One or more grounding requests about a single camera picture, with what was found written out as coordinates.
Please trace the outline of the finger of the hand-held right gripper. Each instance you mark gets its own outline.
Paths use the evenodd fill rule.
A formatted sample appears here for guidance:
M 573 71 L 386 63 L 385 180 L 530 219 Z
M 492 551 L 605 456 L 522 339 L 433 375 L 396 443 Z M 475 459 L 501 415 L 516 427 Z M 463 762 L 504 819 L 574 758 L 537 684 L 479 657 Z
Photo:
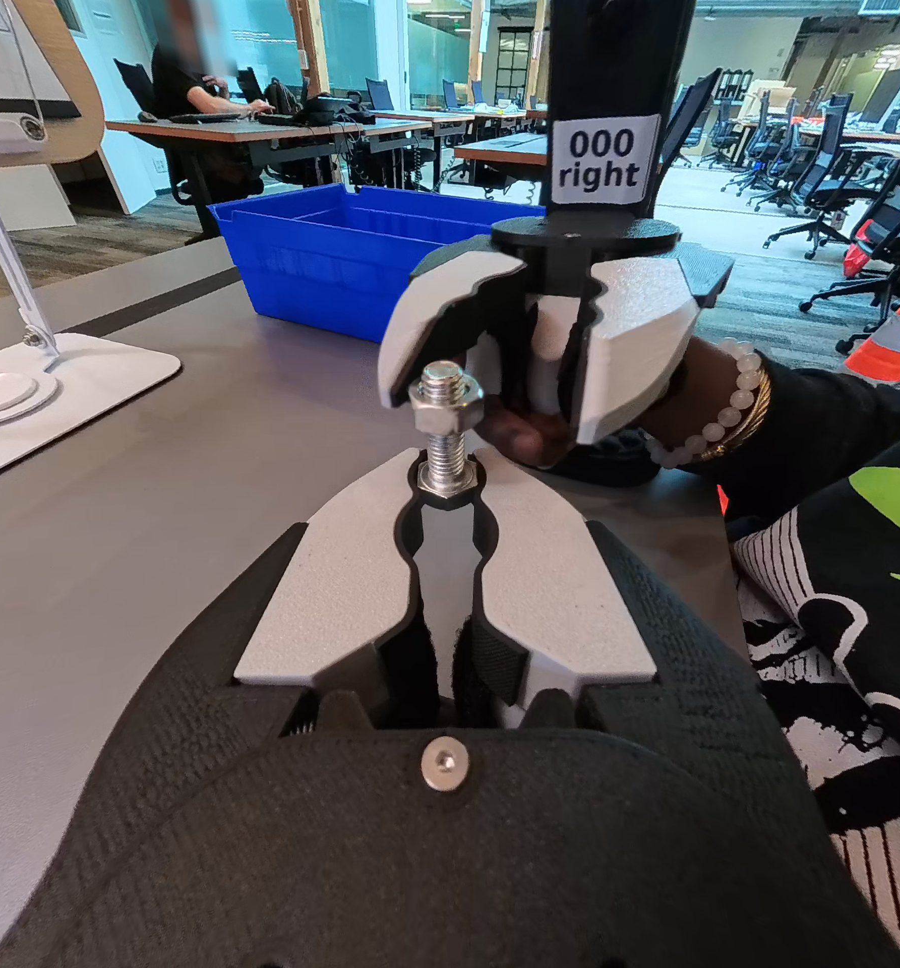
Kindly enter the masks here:
M 685 355 L 699 307 L 674 259 L 594 263 L 575 384 L 576 442 L 592 445 L 658 399 Z
M 525 314 L 527 264 L 496 251 L 467 251 L 413 279 L 398 299 L 380 345 L 384 408 L 409 401 L 411 382 L 432 362 L 466 354 Z

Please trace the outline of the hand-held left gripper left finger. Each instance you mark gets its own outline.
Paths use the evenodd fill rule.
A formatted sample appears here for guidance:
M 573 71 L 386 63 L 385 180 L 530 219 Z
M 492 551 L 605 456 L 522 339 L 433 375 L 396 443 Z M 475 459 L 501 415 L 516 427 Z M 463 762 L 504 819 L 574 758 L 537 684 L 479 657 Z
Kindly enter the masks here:
M 389 686 L 379 649 L 411 615 L 413 567 L 396 525 L 420 455 L 396 454 L 308 519 L 238 660 L 240 684 Z

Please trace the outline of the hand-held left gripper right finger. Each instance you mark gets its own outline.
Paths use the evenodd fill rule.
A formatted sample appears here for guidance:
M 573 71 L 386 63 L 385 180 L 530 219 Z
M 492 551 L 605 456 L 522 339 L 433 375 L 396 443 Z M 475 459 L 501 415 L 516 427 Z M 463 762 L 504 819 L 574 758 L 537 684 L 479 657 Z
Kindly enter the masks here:
M 549 689 L 577 700 L 592 685 L 653 682 L 655 660 L 597 540 L 607 530 L 496 450 L 473 456 L 484 474 L 473 504 L 481 681 L 508 708 Z

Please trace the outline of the blue plastic bin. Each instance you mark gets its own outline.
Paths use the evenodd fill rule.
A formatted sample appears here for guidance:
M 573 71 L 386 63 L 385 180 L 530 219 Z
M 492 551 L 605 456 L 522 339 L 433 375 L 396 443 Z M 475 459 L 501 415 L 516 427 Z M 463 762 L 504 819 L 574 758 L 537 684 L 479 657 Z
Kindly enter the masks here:
M 416 266 L 539 205 L 343 184 L 210 206 L 257 314 L 379 343 Z

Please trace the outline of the silver hex nut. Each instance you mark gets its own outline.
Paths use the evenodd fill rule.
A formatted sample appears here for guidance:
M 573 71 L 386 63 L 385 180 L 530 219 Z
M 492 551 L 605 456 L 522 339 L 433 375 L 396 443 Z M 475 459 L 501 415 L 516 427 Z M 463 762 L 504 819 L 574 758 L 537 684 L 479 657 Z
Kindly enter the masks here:
M 429 436 L 462 435 L 484 419 L 484 392 L 468 375 L 441 390 L 415 381 L 409 386 L 409 400 L 417 430 Z

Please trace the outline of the large silver hex bolt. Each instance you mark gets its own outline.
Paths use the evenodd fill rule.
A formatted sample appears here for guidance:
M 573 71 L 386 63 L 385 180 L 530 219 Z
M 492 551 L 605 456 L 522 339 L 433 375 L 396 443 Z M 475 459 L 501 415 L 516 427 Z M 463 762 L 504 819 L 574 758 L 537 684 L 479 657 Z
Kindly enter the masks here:
M 463 375 L 468 373 L 456 361 L 439 360 L 426 365 L 418 381 L 435 384 L 441 390 Z M 474 462 L 467 456 L 466 433 L 444 437 L 423 433 L 428 439 L 428 446 L 426 460 L 419 466 L 419 490 L 441 501 L 450 502 L 476 487 L 477 471 Z

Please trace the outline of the person's right forearm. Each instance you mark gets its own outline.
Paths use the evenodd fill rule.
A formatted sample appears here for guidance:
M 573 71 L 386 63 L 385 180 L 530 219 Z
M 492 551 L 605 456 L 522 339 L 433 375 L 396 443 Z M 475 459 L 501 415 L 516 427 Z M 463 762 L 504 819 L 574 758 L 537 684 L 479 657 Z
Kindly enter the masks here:
M 765 362 L 770 402 L 745 442 L 681 470 L 722 489 L 731 519 L 769 525 L 864 466 L 900 457 L 900 388 Z

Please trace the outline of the person's right hand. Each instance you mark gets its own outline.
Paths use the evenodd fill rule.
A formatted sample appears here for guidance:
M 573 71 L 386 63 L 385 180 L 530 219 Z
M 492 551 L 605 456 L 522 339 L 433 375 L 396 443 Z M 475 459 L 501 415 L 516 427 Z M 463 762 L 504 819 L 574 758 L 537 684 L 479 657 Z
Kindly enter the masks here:
M 737 389 L 734 358 L 697 337 L 687 347 L 682 369 L 674 389 L 634 422 L 668 450 L 714 422 Z M 553 466 L 576 444 L 562 415 L 510 409 L 496 396 L 486 397 L 476 432 L 508 459 L 540 468 Z

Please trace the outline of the wooden office desk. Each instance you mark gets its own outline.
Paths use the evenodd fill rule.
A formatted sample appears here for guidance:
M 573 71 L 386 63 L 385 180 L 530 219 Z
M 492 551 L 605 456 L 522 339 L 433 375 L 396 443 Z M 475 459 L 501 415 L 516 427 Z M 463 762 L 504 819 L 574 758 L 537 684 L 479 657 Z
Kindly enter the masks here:
M 549 135 L 515 132 L 456 146 L 454 160 L 462 167 L 467 185 L 486 200 L 538 205 L 550 201 L 544 185 L 549 149 Z
M 211 209 L 214 201 L 201 163 L 214 149 L 244 147 L 252 165 L 265 168 L 272 163 L 342 157 L 359 139 L 368 139 L 369 148 L 374 152 L 399 152 L 418 142 L 409 135 L 432 133 L 432 121 L 405 118 L 382 119 L 369 126 L 342 122 L 313 128 L 275 126 L 249 119 L 199 125 L 166 120 L 153 123 L 108 120 L 105 127 L 177 155 L 201 224 L 201 240 L 220 235 Z

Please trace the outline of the black honeycomb wrist pad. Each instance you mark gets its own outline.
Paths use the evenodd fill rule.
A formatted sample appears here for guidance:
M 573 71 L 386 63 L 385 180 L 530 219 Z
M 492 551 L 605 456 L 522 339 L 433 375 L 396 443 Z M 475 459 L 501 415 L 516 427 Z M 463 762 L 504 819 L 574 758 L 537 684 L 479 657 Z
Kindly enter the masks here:
M 660 470 L 643 433 L 625 428 L 595 444 L 577 444 L 548 473 L 607 488 L 632 488 L 648 483 Z

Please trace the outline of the gold bangle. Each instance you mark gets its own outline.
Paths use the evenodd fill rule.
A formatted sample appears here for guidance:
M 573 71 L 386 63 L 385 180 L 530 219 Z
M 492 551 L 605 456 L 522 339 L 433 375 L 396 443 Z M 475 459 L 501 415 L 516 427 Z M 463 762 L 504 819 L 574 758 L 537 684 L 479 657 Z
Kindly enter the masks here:
M 758 376 L 757 387 L 752 390 L 755 399 L 745 417 L 741 418 L 720 441 L 710 442 L 706 450 L 694 458 L 695 463 L 704 463 L 726 456 L 742 446 L 758 431 L 769 410 L 772 384 L 764 365 L 755 371 L 755 375 Z

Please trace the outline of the row of black office chairs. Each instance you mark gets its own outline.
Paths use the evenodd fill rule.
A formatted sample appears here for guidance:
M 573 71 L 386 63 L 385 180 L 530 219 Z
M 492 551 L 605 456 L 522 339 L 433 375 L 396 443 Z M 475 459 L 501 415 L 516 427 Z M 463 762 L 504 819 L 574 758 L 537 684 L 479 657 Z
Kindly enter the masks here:
M 717 307 L 734 319 L 734 332 L 759 334 L 754 322 L 764 319 L 798 319 L 814 303 L 829 298 L 868 295 L 885 320 L 895 299 L 900 300 L 900 159 L 892 166 L 877 190 L 860 186 L 854 174 L 868 160 L 868 152 L 856 151 L 837 143 L 833 152 L 818 155 L 818 160 L 803 173 L 801 192 L 795 201 L 799 212 L 809 210 L 811 222 L 790 224 L 778 230 L 782 236 L 802 236 L 812 245 L 804 261 L 773 258 L 765 247 L 749 242 L 749 232 L 757 232 L 762 219 L 744 211 L 734 212 L 716 204 L 693 206 L 679 199 L 684 184 L 667 188 L 666 215 L 674 215 L 685 235 L 704 248 L 734 257 L 734 269 Z M 825 175 L 819 173 L 819 159 L 831 160 Z M 866 201 L 864 219 L 872 219 L 869 230 L 870 262 L 889 265 L 887 272 L 864 268 L 852 280 L 834 283 L 831 288 L 809 295 L 812 257 L 828 235 L 832 216 L 845 212 L 854 203 Z

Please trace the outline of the white document stand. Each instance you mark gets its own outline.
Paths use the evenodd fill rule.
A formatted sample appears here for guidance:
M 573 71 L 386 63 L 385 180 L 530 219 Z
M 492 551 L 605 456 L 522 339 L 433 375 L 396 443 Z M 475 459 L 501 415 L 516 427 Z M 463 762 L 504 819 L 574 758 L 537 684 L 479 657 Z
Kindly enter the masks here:
M 0 113 L 0 154 L 8 160 L 46 144 L 39 117 Z M 181 370 L 179 358 L 170 354 L 83 334 L 56 334 L 1 215 L 0 269 L 24 323 L 22 341 L 0 349 L 0 471 Z

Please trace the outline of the black office chair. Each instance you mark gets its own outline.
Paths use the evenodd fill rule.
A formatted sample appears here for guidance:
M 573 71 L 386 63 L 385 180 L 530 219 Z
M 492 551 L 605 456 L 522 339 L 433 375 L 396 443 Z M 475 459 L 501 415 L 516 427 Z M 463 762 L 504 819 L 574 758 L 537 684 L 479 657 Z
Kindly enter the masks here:
M 122 61 L 114 60 L 119 75 L 126 88 L 137 103 L 140 111 L 138 122 L 153 124 L 157 121 L 153 110 L 155 108 L 153 81 L 149 77 L 147 69 L 141 64 L 129 65 Z M 178 164 L 176 153 L 167 149 L 164 153 L 164 168 L 170 181 L 170 193 L 177 204 L 182 206 L 193 206 L 194 200 L 190 192 L 187 177 Z

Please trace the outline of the instruction sign board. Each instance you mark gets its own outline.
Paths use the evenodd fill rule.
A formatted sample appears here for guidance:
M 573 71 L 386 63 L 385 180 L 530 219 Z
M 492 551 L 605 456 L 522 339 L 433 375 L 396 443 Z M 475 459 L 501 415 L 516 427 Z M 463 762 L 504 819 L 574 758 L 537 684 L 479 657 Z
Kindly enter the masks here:
M 73 34 L 52 1 L 12 1 L 10 16 L 20 42 L 32 92 L 40 106 L 67 97 L 76 109 L 72 117 L 43 121 L 46 140 L 36 150 L 11 156 L 0 166 L 79 162 L 100 146 L 104 111 L 93 75 Z

